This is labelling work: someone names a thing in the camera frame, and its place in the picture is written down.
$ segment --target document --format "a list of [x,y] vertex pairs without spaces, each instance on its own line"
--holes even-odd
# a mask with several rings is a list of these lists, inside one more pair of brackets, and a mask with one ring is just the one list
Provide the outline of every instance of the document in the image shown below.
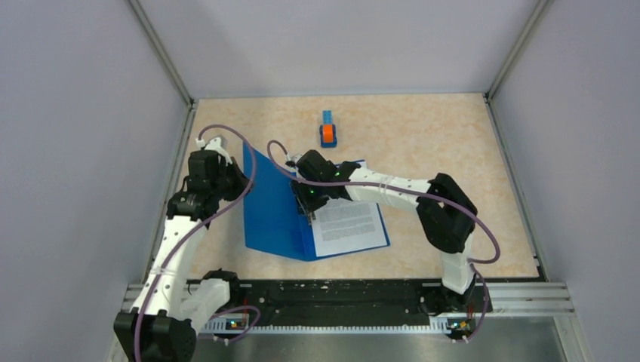
[[[359,163],[366,167],[364,161]],[[317,257],[389,245],[374,202],[329,200],[315,212],[311,229]]]

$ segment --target blue block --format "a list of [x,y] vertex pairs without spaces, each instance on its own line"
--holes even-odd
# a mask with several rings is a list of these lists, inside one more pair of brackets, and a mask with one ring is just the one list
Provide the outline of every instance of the blue block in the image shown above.
[[322,125],[330,124],[331,128],[334,131],[334,141],[333,142],[325,142],[322,137],[322,126],[320,126],[320,146],[325,149],[333,148],[338,144],[338,135],[336,133],[336,125],[333,123],[333,116],[331,115],[331,111],[322,111]]

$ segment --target table surface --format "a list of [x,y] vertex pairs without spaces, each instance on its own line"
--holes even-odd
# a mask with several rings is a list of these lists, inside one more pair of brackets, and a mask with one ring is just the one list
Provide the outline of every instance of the table surface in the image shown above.
[[[321,149],[322,110],[331,109],[338,146]],[[537,268],[509,184],[481,94],[412,94],[330,97],[273,97],[200,100],[191,139],[208,124],[226,124],[266,154],[266,143],[280,140],[291,154],[317,149],[327,159],[365,159],[372,170],[413,179],[450,174],[496,235],[502,256],[479,265],[487,277],[536,277]],[[242,144],[224,134],[231,155],[242,164]],[[196,150],[189,142],[187,154]],[[277,159],[284,161],[278,151]],[[186,175],[183,163],[182,177]],[[381,207],[390,247],[314,262],[301,262],[248,249],[243,208],[215,220],[201,242],[191,276],[223,268],[242,279],[439,278],[439,252],[424,236],[415,214]],[[476,228],[473,256],[488,259],[494,249]]]

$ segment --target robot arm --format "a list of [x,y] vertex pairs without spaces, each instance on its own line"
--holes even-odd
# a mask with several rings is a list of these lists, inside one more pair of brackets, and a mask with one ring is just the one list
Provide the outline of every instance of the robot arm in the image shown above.
[[[248,184],[235,159],[225,151],[225,143],[222,136],[215,137],[199,145],[202,149],[189,156],[189,175],[182,189],[168,202],[162,243],[149,276],[131,310],[118,313],[115,319],[115,334],[130,360],[134,359],[133,331],[137,318],[144,318],[140,334],[143,360],[188,361],[195,350],[195,337],[211,315],[229,301],[229,282],[235,275],[214,273],[182,302],[187,275],[198,244],[207,231],[205,228],[189,237],[165,265],[180,240],[218,211],[220,200],[235,200]],[[151,290],[156,276],[159,277],[157,287]],[[149,302],[140,315],[149,294]]]
[[[325,160],[317,151],[308,151],[293,161],[300,176],[317,182],[370,182],[398,186],[432,195],[442,196],[461,204],[474,214],[478,211],[455,181],[439,173],[435,179],[403,179],[361,167],[355,162],[339,166]],[[444,274],[442,285],[457,294],[465,295],[473,287],[474,273],[468,258],[471,253],[475,224],[469,217],[448,205],[380,186],[308,186],[291,182],[300,209],[308,216],[327,203],[329,198],[351,201],[373,201],[416,213],[427,240],[441,252]]]

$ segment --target purple cable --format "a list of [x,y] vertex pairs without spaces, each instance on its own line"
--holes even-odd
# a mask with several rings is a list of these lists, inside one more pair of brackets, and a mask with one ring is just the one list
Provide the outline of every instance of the purple cable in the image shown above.
[[410,189],[403,189],[403,188],[400,188],[398,186],[384,185],[382,183],[369,183],[369,182],[364,182],[364,181],[362,181],[362,182],[361,181],[357,181],[357,182],[341,182],[341,183],[318,183],[316,181],[309,181],[307,179],[301,179],[301,178],[295,177],[294,175],[290,174],[286,169],[284,169],[282,166],[280,166],[278,164],[278,162],[273,158],[273,154],[271,153],[271,145],[274,144],[274,143],[276,145],[280,146],[280,148],[285,153],[285,155],[288,155],[287,149],[282,145],[282,143],[280,143],[277,140],[270,140],[266,144],[266,153],[267,153],[267,155],[269,155],[269,160],[271,160],[271,162],[275,165],[275,168],[277,168],[286,177],[288,177],[288,178],[290,178],[290,179],[292,179],[294,181],[298,181],[299,183],[305,183],[305,184],[311,185],[311,186],[373,186],[373,187],[378,187],[378,188],[379,187],[384,187],[387,190],[392,190],[392,191],[396,191],[396,192],[404,192],[405,194],[421,196],[421,197],[424,197],[424,198],[430,198],[430,199],[435,200],[437,202],[442,202],[443,204],[447,204],[447,205],[459,210],[461,213],[464,213],[471,220],[473,220],[473,222],[478,224],[480,226],[480,228],[482,228],[482,230],[485,232],[485,234],[487,234],[487,236],[491,240],[491,243],[494,245],[494,248],[496,249],[496,255],[493,258],[491,258],[489,260],[480,260],[480,259],[469,258],[470,262],[477,262],[478,264],[491,264],[493,262],[496,262],[500,258],[500,245],[498,245],[498,240],[494,236],[494,233],[491,232],[491,230],[489,230],[489,228],[485,225],[484,222],[482,222],[482,220],[480,220],[471,211],[467,210],[464,206],[458,204],[457,202],[451,201],[451,200],[449,200],[447,198],[443,198],[443,197],[440,197],[440,196],[427,194],[425,192],[419,192],[419,191],[410,190]]
[[307,179],[301,179],[301,178],[295,177],[294,175],[290,174],[286,169],[284,169],[282,166],[280,166],[278,162],[273,158],[273,154],[271,153],[271,145],[274,143],[282,149],[285,155],[288,155],[287,149],[282,143],[280,143],[278,140],[270,140],[266,144],[266,153],[269,155],[269,160],[271,160],[271,162],[275,165],[275,168],[277,168],[283,175],[285,175],[286,177],[294,181],[298,181],[299,183],[305,183],[311,186],[373,186],[373,187],[384,186],[385,189],[388,189],[388,190],[392,190],[396,192],[404,192],[409,195],[421,196],[424,198],[430,198],[432,200],[442,202],[443,204],[447,204],[459,210],[460,212],[464,213],[469,218],[471,218],[473,222],[480,225],[480,228],[482,228],[482,230],[487,234],[487,236],[491,240],[491,243],[494,245],[496,250],[496,255],[489,260],[480,260],[480,259],[473,259],[473,258],[467,259],[469,260],[469,267],[474,273],[478,275],[478,279],[480,279],[480,281],[482,282],[482,287],[485,292],[484,303],[482,305],[482,314],[480,315],[480,319],[478,320],[478,324],[476,325],[475,330],[469,335],[469,337],[467,337],[466,341],[470,342],[471,339],[475,338],[476,333],[480,330],[480,326],[482,325],[482,322],[485,320],[485,315],[487,314],[487,309],[489,308],[489,288],[487,287],[487,282],[482,277],[482,275],[478,272],[478,269],[475,268],[475,265],[473,265],[473,263],[477,262],[478,264],[491,264],[493,262],[496,262],[500,258],[500,245],[498,244],[498,240],[496,239],[494,234],[491,232],[491,230],[489,230],[489,228],[476,215],[474,215],[471,211],[467,210],[464,206],[458,204],[457,202],[451,201],[447,198],[442,198],[440,196],[431,195],[424,192],[418,192],[410,189],[403,189],[397,186],[384,185],[381,183],[359,182],[359,181],[358,182],[341,182],[341,183],[318,183],[315,181],[309,181]]
[[[227,130],[227,131],[235,134],[236,136],[238,136],[238,138],[240,138],[240,140],[242,140],[242,142],[247,145],[247,147],[249,148],[249,153],[251,154],[251,176],[249,177],[249,183],[247,184],[247,187],[245,187],[245,189],[242,190],[242,193],[238,196],[238,198],[236,198],[234,201],[232,201],[231,203],[226,205],[222,210],[219,210],[214,215],[212,215],[212,216],[208,217],[206,220],[200,222],[193,229],[189,230],[189,232],[187,232],[180,239],[180,241],[178,241],[176,246],[173,249],[171,249],[171,252],[169,252],[169,254],[167,255],[167,259],[165,259],[164,262],[162,262],[162,264],[160,265],[160,268],[164,269],[164,268],[167,267],[167,265],[171,261],[171,258],[174,257],[175,253],[184,245],[184,243],[186,243],[186,241],[189,238],[191,238],[193,236],[193,234],[195,234],[195,232],[197,232],[203,226],[205,226],[206,224],[208,224],[211,221],[215,220],[217,217],[219,217],[220,215],[224,214],[225,212],[229,211],[232,207],[237,205],[246,196],[246,194],[249,192],[249,190],[251,189],[251,186],[254,184],[254,181],[256,179],[256,164],[257,164],[257,162],[256,162],[256,152],[255,152],[254,148],[251,146],[251,144],[249,143],[249,141],[247,141],[247,139],[244,136],[242,136],[237,130],[234,130],[233,128],[231,128],[229,126],[225,126],[224,124],[212,124],[212,125],[209,125],[209,126],[203,128],[200,131],[200,134],[198,135],[198,138],[201,140],[202,139],[202,135],[205,133],[205,131],[210,130],[211,128],[222,128],[224,130]],[[154,290],[158,286],[158,282],[159,281],[160,281],[160,274],[157,274],[153,278],[153,282],[151,282],[151,286],[149,287],[149,290]],[[140,330],[141,330],[141,327],[142,327],[142,319],[143,319],[146,307],[149,305],[149,300],[151,299],[151,295],[152,294],[153,293],[147,293],[146,294],[146,296],[145,296],[145,298],[144,298],[144,300],[142,302],[142,305],[140,306],[140,310],[138,311],[138,318],[136,319],[136,327],[134,328],[134,357],[135,357],[135,360],[138,361],[138,362],[142,361],[142,357],[140,355]],[[250,305],[243,305],[242,306],[243,309],[251,309],[249,307],[250,307]]]
[[[256,324],[260,320],[260,317],[262,316],[262,314],[260,313],[260,310],[258,309],[258,307],[256,307],[255,305],[240,305],[238,307],[233,307],[231,309],[227,309],[225,311],[221,311],[220,313],[216,313],[216,314],[212,315],[211,318],[209,318],[209,320],[211,321],[213,319],[220,318],[220,317],[222,317],[224,315],[231,314],[231,313],[234,313],[234,312],[237,312],[237,311],[244,311],[246,309],[250,309],[252,311],[255,311],[257,313],[257,315],[254,318],[254,321],[249,324],[249,327],[245,328],[245,330],[243,330],[242,333],[238,334],[237,336],[235,336],[235,337],[233,337],[233,338],[231,338],[229,340],[229,343],[232,343],[232,342],[238,341],[240,339],[243,339],[247,335],[247,333],[249,333],[249,330],[251,330],[253,327],[256,326]],[[214,341],[224,342],[224,339],[214,339]]]

